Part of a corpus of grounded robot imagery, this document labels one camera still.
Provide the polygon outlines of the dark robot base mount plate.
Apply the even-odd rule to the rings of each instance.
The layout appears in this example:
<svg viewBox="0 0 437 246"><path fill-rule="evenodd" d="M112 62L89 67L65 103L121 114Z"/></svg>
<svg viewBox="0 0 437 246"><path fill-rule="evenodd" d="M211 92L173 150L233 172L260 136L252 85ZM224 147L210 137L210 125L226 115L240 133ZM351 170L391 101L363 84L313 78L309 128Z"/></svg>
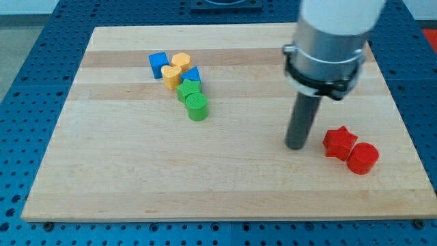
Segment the dark robot base mount plate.
<svg viewBox="0 0 437 246"><path fill-rule="evenodd" d="M190 9L196 11L261 10L262 0L190 0Z"/></svg>

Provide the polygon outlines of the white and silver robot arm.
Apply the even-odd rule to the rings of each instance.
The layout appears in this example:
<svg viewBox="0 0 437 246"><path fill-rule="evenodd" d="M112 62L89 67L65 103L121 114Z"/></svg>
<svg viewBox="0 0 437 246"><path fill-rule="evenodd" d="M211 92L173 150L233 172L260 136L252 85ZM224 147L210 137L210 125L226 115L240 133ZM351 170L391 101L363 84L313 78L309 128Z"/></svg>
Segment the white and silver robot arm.
<svg viewBox="0 0 437 246"><path fill-rule="evenodd" d="M297 97L285 136L304 147L323 97L342 100L357 84L364 46L385 0L302 0L296 32L284 45L284 72Z"/></svg>

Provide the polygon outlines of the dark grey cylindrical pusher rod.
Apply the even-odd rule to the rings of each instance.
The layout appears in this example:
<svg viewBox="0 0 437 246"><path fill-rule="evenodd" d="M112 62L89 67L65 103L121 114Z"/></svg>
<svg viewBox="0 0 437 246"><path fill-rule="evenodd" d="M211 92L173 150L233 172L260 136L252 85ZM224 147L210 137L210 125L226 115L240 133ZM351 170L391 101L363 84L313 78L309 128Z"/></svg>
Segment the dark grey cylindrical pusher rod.
<svg viewBox="0 0 437 246"><path fill-rule="evenodd" d="M322 97L298 93L285 136L289 149L300 150L305 146Z"/></svg>

